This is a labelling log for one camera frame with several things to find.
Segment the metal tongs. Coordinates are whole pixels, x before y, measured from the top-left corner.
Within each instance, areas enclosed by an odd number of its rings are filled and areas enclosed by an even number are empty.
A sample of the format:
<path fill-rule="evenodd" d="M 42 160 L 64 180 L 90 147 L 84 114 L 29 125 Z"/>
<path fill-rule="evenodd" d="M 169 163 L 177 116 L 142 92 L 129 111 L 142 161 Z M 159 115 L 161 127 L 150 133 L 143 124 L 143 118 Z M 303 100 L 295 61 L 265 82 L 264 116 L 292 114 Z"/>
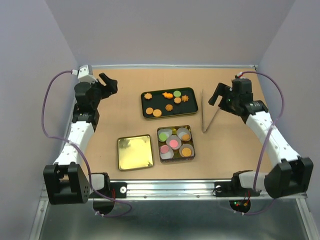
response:
<path fill-rule="evenodd" d="M 202 89 L 201 90 L 201 131 L 203 134 L 206 134 L 208 132 L 219 111 L 220 109 L 217 108 L 210 122 L 207 125 L 205 125 L 204 90 Z"/>

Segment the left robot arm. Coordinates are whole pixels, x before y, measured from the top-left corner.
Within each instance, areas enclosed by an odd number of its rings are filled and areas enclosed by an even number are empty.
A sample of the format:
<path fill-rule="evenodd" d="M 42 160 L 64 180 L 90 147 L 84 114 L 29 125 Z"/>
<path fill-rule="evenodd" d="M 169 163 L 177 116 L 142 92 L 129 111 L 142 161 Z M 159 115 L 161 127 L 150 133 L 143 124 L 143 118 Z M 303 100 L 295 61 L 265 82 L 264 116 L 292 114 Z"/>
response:
<path fill-rule="evenodd" d="M 88 165 L 84 151 L 96 131 L 101 100 L 118 92 L 118 82 L 100 73 L 99 79 L 87 73 L 78 75 L 74 86 L 75 105 L 73 107 L 70 132 L 67 138 L 54 137 L 64 142 L 61 153 L 51 165 L 46 165 L 43 177 L 47 196 L 52 205 L 84 204 L 90 193 L 95 191 L 100 197 L 111 193 L 111 184 L 103 179 L 92 186 L 91 173 L 85 174 L 81 161 Z"/>

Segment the gold tin lid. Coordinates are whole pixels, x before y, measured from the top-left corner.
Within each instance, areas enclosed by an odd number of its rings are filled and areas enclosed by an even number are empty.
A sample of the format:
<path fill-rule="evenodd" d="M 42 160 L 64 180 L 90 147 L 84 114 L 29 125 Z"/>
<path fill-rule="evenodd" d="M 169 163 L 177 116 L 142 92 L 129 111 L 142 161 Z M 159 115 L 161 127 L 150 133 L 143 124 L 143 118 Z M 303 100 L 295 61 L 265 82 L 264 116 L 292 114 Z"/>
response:
<path fill-rule="evenodd" d="M 117 159 L 120 171 L 133 171 L 153 167 L 151 136 L 145 134 L 118 138 Z"/>

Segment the orange round cookie packed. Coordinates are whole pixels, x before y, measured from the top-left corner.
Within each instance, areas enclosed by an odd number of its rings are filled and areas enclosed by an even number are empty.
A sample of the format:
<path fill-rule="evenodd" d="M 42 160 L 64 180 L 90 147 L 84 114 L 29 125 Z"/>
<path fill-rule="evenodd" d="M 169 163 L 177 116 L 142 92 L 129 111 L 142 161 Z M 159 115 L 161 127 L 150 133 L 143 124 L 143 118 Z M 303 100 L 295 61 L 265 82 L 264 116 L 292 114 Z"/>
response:
<path fill-rule="evenodd" d="M 187 142 L 190 140 L 190 135 L 189 134 L 184 134 L 182 137 L 181 137 L 181 140 L 184 141 L 184 142 Z"/>

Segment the pink round cookie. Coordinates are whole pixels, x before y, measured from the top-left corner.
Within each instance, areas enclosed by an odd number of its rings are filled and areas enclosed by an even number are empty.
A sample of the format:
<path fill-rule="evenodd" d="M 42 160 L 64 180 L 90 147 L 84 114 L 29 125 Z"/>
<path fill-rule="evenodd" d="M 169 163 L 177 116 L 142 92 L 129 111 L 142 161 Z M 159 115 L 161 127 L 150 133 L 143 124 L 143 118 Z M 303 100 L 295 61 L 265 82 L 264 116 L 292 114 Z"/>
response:
<path fill-rule="evenodd" d="M 169 145 L 170 145 L 171 148 L 174 149 L 174 148 L 177 148 L 177 147 L 178 147 L 179 143 L 178 143 L 177 140 L 171 139 L 170 142 L 169 142 Z"/>

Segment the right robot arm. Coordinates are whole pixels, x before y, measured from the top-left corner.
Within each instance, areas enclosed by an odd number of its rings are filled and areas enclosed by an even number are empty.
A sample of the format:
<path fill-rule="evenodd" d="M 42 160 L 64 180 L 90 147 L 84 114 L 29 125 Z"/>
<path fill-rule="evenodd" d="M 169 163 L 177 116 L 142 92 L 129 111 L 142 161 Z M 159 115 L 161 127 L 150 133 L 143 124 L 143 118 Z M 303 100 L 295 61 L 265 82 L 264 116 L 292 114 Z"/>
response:
<path fill-rule="evenodd" d="M 306 192 L 314 164 L 289 145 L 274 125 L 265 103 L 253 99 L 252 82 L 234 79 L 231 86 L 220 82 L 208 103 L 213 106 L 218 97 L 221 97 L 219 109 L 241 117 L 261 142 L 272 165 L 269 173 L 235 172 L 230 182 L 231 192 L 242 195 L 248 189 L 266 191 L 274 199 Z"/>

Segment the green round cookie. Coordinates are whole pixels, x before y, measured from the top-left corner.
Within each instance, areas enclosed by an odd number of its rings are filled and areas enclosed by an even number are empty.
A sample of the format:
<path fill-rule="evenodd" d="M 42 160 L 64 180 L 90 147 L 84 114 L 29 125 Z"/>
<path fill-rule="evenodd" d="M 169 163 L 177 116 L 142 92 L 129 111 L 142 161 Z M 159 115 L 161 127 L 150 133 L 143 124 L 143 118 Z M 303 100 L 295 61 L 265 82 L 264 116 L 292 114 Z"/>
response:
<path fill-rule="evenodd" d="M 165 141 L 168 139 L 168 136 L 167 136 L 164 132 L 161 132 L 161 133 L 158 135 L 158 139 L 159 139 L 161 142 L 165 142 Z"/>

